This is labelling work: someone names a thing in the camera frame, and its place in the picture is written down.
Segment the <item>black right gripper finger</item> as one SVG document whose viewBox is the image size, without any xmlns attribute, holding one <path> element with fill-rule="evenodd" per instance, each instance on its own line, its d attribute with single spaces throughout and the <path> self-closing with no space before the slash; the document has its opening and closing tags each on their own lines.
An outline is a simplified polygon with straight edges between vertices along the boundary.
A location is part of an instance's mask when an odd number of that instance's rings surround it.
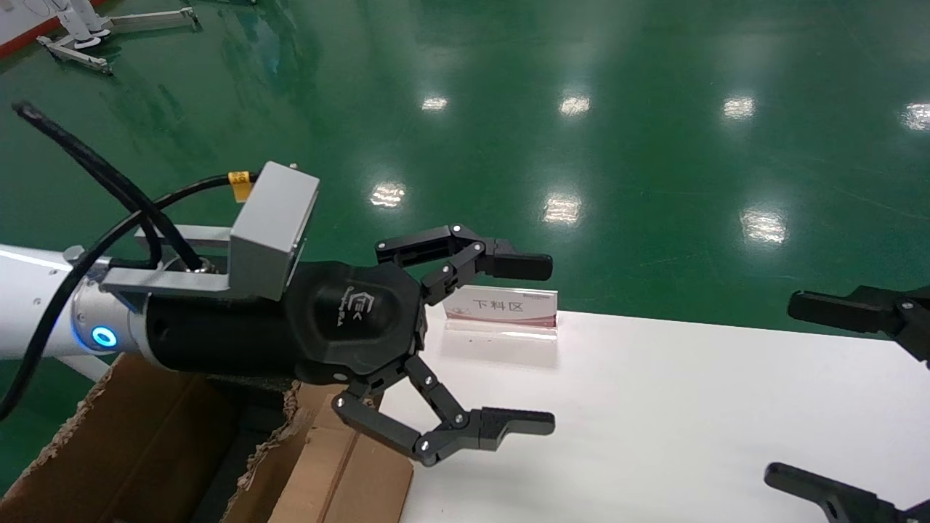
<svg viewBox="0 0 930 523">
<path fill-rule="evenodd" d="M 880 332 L 921 363 L 929 363 L 929 287 L 857 287 L 847 296 L 797 291 L 788 315 L 807 323 L 851 332 Z"/>
<path fill-rule="evenodd" d="M 772 489 L 820 507 L 828 522 L 928 522 L 929 500 L 899 509 L 875 493 L 774 461 L 764 471 Z"/>
</svg>

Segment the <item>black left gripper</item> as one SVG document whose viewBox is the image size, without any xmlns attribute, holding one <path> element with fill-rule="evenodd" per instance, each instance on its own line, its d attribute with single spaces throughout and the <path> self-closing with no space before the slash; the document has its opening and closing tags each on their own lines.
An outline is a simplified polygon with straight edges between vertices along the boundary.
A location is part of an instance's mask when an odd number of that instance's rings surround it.
<svg viewBox="0 0 930 523">
<path fill-rule="evenodd" d="M 427 467 L 461 450 L 494 453 L 508 434 L 554 433 L 552 413 L 465 410 L 431 368 L 410 355 L 423 338 L 423 301 L 439 304 L 481 274 L 546 281 L 554 272 L 550 255 L 521 252 L 508 240 L 453 223 L 380 240 L 376 261 L 302 262 L 278 301 L 153 295 L 145 312 L 150 353 L 169 370 L 216 376 L 309 384 L 356 378 L 333 400 L 336 416 Z M 421 285 L 400 268 L 435 261 L 444 264 Z M 433 430 L 419 433 L 365 403 L 403 378 L 438 417 Z"/>
</svg>

